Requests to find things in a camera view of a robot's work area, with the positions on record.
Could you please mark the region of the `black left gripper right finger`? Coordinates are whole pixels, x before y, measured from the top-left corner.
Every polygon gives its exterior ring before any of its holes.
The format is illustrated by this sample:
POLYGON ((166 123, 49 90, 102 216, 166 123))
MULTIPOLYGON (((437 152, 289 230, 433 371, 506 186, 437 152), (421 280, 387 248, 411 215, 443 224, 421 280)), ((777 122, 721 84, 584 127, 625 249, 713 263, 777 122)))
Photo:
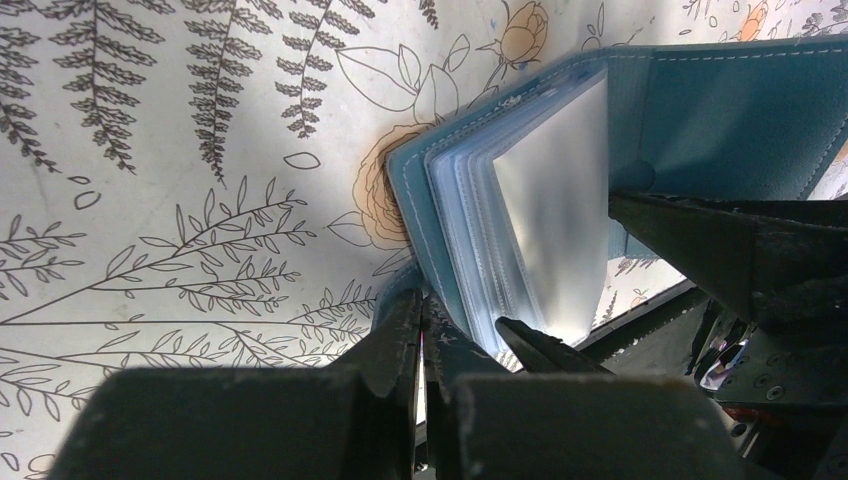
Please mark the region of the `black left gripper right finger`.
POLYGON ((661 377, 513 373, 423 308, 426 444, 440 479, 749 479, 717 408, 661 377))

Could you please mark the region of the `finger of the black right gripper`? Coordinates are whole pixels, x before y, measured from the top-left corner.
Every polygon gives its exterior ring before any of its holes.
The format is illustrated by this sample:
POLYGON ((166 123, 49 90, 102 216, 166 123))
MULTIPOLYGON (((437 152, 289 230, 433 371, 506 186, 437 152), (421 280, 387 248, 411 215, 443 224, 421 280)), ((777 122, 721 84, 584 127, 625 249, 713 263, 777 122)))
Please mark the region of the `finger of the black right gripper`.
POLYGON ((495 327, 530 373, 611 374, 561 339, 535 330, 520 320, 501 317, 496 320, 495 327))

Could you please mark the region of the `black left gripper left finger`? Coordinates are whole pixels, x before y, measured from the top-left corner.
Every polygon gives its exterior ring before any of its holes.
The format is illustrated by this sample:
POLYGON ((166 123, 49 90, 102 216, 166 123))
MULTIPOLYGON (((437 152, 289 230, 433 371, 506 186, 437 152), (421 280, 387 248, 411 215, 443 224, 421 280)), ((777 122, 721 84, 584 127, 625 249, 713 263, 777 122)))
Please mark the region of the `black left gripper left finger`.
POLYGON ((408 479, 422 295, 322 368, 129 369, 95 391, 53 479, 408 479))

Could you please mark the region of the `blue leather card holder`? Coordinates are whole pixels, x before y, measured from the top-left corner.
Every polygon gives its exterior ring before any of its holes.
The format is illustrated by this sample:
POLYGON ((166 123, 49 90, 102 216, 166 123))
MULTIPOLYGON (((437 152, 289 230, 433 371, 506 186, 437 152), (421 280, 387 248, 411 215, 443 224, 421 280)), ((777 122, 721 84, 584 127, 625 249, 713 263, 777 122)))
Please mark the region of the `blue leather card holder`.
POLYGON ((805 199, 846 138, 843 34, 566 56, 389 152, 405 275, 490 355, 501 317, 574 344, 608 262, 653 257, 610 192, 805 199))

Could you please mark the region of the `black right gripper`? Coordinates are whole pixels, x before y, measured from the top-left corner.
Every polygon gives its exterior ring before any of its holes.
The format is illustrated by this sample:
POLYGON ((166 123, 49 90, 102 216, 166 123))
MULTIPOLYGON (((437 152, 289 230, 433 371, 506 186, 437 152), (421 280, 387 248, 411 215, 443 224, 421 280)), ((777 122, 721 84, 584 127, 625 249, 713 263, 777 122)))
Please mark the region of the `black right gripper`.
POLYGON ((708 302, 688 367, 746 477, 846 478, 846 201, 618 193, 609 215, 757 326, 708 302))

